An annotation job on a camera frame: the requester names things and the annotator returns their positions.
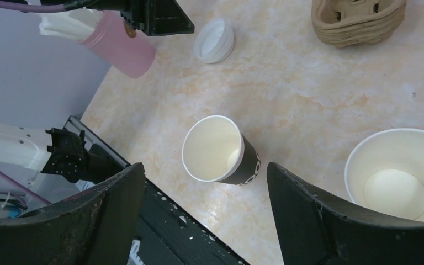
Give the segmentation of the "white plastic cup lid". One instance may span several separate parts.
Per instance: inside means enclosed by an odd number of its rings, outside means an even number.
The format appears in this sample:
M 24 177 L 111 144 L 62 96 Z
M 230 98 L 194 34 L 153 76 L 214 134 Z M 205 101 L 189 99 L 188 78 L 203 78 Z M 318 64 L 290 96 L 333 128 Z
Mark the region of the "white plastic cup lid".
M 194 56 L 204 63 L 218 63 L 231 54 L 234 45 L 235 37 L 231 25 L 224 19 L 214 19 L 196 38 Z

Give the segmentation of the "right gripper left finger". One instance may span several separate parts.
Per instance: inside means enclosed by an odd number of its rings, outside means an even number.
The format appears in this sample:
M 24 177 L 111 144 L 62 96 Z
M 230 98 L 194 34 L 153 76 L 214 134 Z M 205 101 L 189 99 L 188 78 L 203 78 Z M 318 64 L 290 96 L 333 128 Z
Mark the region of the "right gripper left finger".
M 0 219 L 0 264 L 127 264 L 145 169 L 135 163 L 104 182 L 15 219 Z

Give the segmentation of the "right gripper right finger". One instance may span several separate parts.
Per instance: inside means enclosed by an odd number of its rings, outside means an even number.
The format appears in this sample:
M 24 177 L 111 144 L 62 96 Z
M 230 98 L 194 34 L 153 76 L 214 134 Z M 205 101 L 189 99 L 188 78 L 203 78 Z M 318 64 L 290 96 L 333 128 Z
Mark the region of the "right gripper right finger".
M 285 264 L 424 264 L 424 222 L 351 203 L 275 162 L 267 183 Z

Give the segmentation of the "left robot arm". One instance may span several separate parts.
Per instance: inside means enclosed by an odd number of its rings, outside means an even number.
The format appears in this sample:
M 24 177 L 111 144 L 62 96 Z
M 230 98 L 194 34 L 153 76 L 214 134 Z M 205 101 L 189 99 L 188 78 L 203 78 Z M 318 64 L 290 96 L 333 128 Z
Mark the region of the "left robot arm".
M 39 15 L 42 34 L 74 40 L 131 78 L 143 76 L 153 63 L 148 36 L 195 29 L 176 1 L 0 1 L 0 9 Z M 61 175 L 71 183 L 97 184 L 124 169 L 100 147 L 88 151 L 85 134 L 0 124 L 0 162 Z

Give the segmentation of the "black paper coffee cup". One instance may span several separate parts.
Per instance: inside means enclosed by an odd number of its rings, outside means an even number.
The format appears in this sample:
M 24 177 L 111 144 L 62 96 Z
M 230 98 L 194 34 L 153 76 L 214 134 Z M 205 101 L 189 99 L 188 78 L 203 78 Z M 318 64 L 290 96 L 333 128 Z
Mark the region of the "black paper coffee cup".
M 194 179 L 246 185 L 259 175 L 262 162 L 234 121 L 222 115 L 199 120 L 182 146 L 182 163 Z

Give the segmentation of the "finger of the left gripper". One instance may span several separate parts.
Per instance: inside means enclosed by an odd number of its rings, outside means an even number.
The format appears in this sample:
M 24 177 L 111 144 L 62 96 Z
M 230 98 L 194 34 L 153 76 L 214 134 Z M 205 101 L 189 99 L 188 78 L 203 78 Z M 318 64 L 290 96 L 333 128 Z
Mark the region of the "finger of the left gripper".
M 175 0 L 128 1 L 120 12 L 127 25 L 147 36 L 192 34 L 193 22 Z

